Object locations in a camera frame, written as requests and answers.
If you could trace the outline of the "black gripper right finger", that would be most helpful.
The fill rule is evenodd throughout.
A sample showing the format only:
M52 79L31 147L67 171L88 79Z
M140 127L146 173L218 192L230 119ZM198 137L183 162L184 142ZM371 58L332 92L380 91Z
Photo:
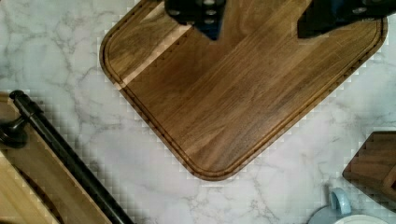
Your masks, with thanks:
M297 21L297 36L312 38L358 21L385 18L396 0L312 0Z

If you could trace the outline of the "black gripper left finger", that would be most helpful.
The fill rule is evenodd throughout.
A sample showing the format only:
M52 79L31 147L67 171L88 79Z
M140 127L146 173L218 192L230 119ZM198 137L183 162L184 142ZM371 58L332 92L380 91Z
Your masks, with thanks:
M164 0L165 12L181 25L192 25L210 40L217 40L227 0Z

